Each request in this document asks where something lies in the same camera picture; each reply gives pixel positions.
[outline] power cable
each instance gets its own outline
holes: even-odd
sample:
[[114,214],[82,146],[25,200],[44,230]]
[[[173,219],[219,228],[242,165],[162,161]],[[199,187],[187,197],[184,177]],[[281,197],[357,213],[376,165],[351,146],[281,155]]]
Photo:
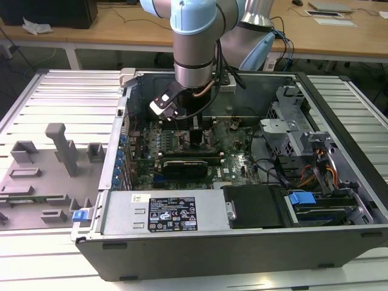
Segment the power cable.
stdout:
[[0,30],[2,32],[2,34],[5,36],[6,39],[9,40],[9,42],[11,42],[11,44],[17,49],[17,51],[20,53],[20,55],[23,57],[23,59],[25,60],[25,62],[31,67],[31,69],[35,72],[35,68],[31,65],[31,63],[28,61],[28,59],[23,55],[22,51],[20,51],[20,48],[12,41],[12,39],[10,39],[8,37],[8,35],[3,31],[3,29],[0,27]]

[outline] aluminum workbench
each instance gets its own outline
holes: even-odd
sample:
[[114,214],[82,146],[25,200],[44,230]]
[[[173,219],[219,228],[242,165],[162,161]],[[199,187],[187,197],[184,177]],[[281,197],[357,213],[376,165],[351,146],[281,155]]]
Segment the aluminum workbench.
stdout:
[[[13,161],[10,151],[17,140],[31,140],[38,150],[54,148],[44,134],[50,122],[63,122],[66,138],[74,140],[77,148],[89,142],[106,148],[122,95],[118,78],[116,71],[51,70],[36,75],[0,123],[0,175]],[[309,78],[387,180],[387,119],[350,81],[335,76]],[[317,115],[311,114],[325,130]],[[340,269],[108,283],[79,253],[70,240],[70,229],[20,230],[0,232],[0,266],[0,290],[388,289],[385,247],[370,250]]]

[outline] blue tab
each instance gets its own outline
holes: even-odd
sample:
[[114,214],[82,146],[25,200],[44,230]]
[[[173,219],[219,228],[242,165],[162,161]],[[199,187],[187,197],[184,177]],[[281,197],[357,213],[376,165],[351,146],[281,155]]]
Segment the blue tab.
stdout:
[[124,156],[124,152],[122,150],[117,151],[117,157],[122,158]]
[[73,222],[87,221],[88,210],[76,210],[73,213]]
[[312,192],[293,192],[289,195],[292,205],[295,204],[316,204]]

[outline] white wire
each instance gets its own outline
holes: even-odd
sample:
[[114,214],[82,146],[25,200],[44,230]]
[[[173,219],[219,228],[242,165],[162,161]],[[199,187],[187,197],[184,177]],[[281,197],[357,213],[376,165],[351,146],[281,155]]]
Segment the white wire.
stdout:
[[[35,68],[37,65],[40,65],[40,64],[42,64],[43,62],[46,62],[46,61],[48,61],[49,59],[52,59],[52,58],[55,56],[55,54],[56,54],[56,48],[54,48],[54,53],[53,53],[50,57],[48,57],[47,59],[43,59],[43,60],[40,61],[40,62],[37,62],[35,65],[33,65],[33,67]],[[30,70],[31,70],[31,68],[28,68],[28,69],[24,72],[24,74],[23,74],[23,79],[25,78],[25,75],[26,75]]]

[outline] warning label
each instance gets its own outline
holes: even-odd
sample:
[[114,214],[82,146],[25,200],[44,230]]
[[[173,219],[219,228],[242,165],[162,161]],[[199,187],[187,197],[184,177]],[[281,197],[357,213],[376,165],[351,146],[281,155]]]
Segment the warning label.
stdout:
[[198,230],[194,197],[151,198],[149,214],[150,232]]

